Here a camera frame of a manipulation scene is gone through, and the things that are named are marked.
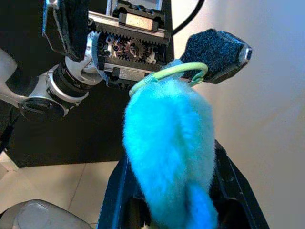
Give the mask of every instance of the metal gear mechanism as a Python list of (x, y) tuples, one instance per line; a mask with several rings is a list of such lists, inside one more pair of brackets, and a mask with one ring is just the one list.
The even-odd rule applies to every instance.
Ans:
[(144, 54), (144, 60), (146, 63), (156, 63), (156, 53), (158, 53), (158, 47), (154, 46), (154, 45), (149, 45), (148, 43), (144, 43), (144, 50), (145, 50), (145, 54)]
[(130, 39), (123, 46), (124, 57), (130, 61), (140, 61), (144, 57), (145, 47), (139, 39)]
[(122, 48), (126, 43), (126, 40), (124, 38), (115, 35), (108, 35), (105, 42), (108, 44), (107, 51), (109, 51), (110, 57), (123, 57)]

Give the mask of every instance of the black backdrop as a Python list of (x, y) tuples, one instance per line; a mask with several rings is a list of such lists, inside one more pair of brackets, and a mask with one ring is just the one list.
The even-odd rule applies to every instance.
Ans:
[[(170, 1), (163, 1), (171, 29)], [(11, 0), (0, 6), (0, 47), (28, 77), (40, 75), (63, 59), (41, 36), (42, 9), (43, 0)], [(89, 9), (105, 13), (106, 0), (91, 0)], [(21, 117), (8, 154), (19, 167), (119, 160), (124, 152), (122, 121), (128, 101), (127, 92), (107, 88), (102, 82), (60, 122), (33, 123)], [(0, 133), (8, 123), (9, 108), (0, 101)]]

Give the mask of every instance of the fluffy fur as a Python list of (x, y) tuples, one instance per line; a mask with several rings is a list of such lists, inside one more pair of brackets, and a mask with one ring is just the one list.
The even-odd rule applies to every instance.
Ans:
[(125, 111), (123, 143), (161, 228), (216, 227), (207, 195), (215, 160), (213, 115), (197, 92), (172, 78), (140, 89)]

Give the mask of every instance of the white floor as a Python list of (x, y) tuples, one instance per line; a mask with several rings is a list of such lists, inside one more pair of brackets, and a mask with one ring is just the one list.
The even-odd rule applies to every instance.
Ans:
[(108, 178), (117, 162), (21, 168), (0, 179), (0, 213), (43, 199), (90, 223), (98, 221)]

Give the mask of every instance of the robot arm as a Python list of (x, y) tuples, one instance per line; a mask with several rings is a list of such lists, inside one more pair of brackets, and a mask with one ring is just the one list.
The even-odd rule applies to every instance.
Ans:
[[(91, 34), (88, 46), (91, 47)], [(102, 78), (92, 67), (91, 48), (80, 63), (66, 57), (60, 64), (31, 78), (30, 88), (14, 90), (10, 81), (18, 77), (16, 62), (0, 49), (0, 99), (20, 109), (31, 121), (57, 121), (88, 96), (88, 91)]]
[[(165, 29), (164, 13), (121, 0), (114, 7), (109, 0), (110, 16), (88, 11), (88, 1), (45, 0), (42, 35), (65, 58), (30, 82), (16, 81), (17, 64), (0, 49), (0, 99), (19, 108), (28, 120), (61, 120), (102, 80), (108, 87), (130, 90), (172, 61), (166, 59), (171, 33)], [(232, 34), (207, 30), (189, 39), (181, 60), (207, 64), (204, 81), (220, 83), (239, 72), (251, 52)], [(191, 79), (192, 73), (183, 76), (186, 82)]]

